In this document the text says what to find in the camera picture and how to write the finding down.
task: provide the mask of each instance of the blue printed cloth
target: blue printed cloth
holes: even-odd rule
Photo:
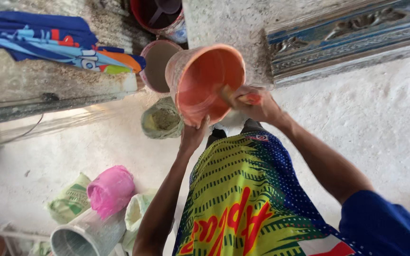
[[[80,17],[0,11],[0,48],[16,61],[47,59],[106,73],[145,68],[143,57],[116,47],[96,47],[97,42]]]

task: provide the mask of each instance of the plastic bucket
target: plastic bucket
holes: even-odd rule
[[[125,210],[102,220],[96,211],[86,212],[66,225],[57,227],[50,237],[57,256],[108,256],[121,240],[126,225]]]
[[[162,14],[151,27],[148,26],[148,21],[157,10],[154,0],[131,0],[131,10],[139,24],[149,32],[179,44],[188,41],[183,7],[176,14]]]
[[[144,83],[153,91],[169,92],[165,80],[165,67],[170,58],[182,48],[169,40],[157,40],[147,45],[140,54],[146,60],[146,67],[140,72]]]
[[[200,125],[207,114],[215,124],[231,110],[220,91],[226,84],[237,90],[245,83],[245,62],[224,44],[182,50],[167,63],[165,78],[185,124]]]

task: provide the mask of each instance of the gray bucket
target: gray bucket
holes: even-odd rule
[[[126,225],[126,209],[102,220],[96,211],[86,212],[51,234],[51,249],[56,256],[108,256],[121,240]]]

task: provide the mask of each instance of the hand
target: hand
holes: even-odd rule
[[[247,105],[238,100],[238,97],[248,93],[259,94],[261,96],[260,105]],[[242,86],[232,94],[230,102],[233,108],[241,110],[250,118],[259,122],[276,125],[283,116],[283,111],[264,87]]]
[[[207,115],[202,119],[200,127],[185,125],[185,128],[181,132],[181,143],[179,146],[179,152],[191,156],[194,151],[200,146],[204,139],[205,132],[208,129],[208,122],[210,116]]]

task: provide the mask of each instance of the red lettering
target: red lettering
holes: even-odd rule
[[[216,218],[216,216],[212,216],[208,219],[208,222],[204,220],[199,220],[199,224],[203,227],[202,233],[199,236],[200,242],[202,242],[205,239],[206,235],[208,234],[208,230],[211,226],[210,235],[208,235],[208,238],[206,240],[206,242],[209,243],[213,238],[216,228],[218,227],[218,218]]]
[[[267,213],[269,207],[269,203],[266,202],[259,211],[259,214],[253,217],[251,217],[252,206],[248,206],[246,208],[246,229],[242,231],[242,236],[245,236],[245,248],[243,250],[243,255],[248,254],[253,248],[257,234],[259,233],[262,226],[262,222],[273,215],[273,213]]]
[[[219,233],[218,238],[214,242],[213,247],[211,248],[210,253],[208,256],[213,256],[214,252],[216,251],[216,256],[221,255],[221,249],[222,249],[222,240],[224,239],[224,230],[225,230],[225,220],[227,219],[227,208],[225,208],[224,213],[222,214],[222,217],[219,221],[219,227],[221,228],[221,232]]]
[[[194,249],[194,234],[199,231],[199,225],[197,225],[197,222],[194,221],[194,228],[192,230],[192,234],[191,234],[191,241],[187,244],[185,244],[181,250],[179,251],[179,253],[181,254],[186,254],[186,253],[191,253],[192,250]]]
[[[229,211],[229,218],[227,219],[227,224],[229,225],[229,227],[234,228],[235,234],[237,234],[238,226],[240,225],[240,220],[242,219],[242,214],[245,210],[246,202],[248,201],[250,192],[251,189],[246,187],[243,190],[242,199],[240,203],[234,204]]]

